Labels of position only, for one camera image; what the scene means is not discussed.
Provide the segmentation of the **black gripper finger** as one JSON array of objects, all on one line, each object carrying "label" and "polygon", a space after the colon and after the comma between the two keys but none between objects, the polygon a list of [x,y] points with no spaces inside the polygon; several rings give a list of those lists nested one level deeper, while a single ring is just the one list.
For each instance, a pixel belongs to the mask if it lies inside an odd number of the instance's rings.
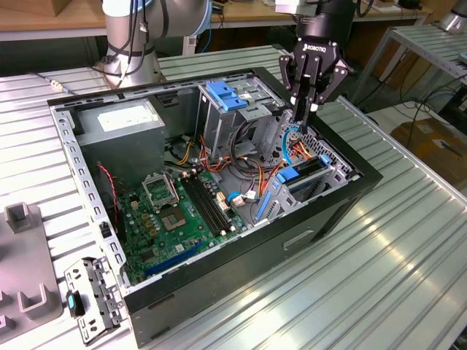
[{"label": "black gripper finger", "polygon": [[312,61],[312,70],[309,75],[308,89],[306,91],[305,110],[303,112],[303,125],[308,125],[308,119],[316,115],[320,105],[323,105],[331,94],[355,70],[346,61],[339,58],[331,62],[324,57],[315,56]]},{"label": "black gripper finger", "polygon": [[293,105],[293,120],[305,123],[309,113],[308,92],[309,78],[306,77],[306,68],[309,57],[306,53],[293,58],[290,55],[279,57],[279,68],[285,89],[290,93],[290,102]]}]

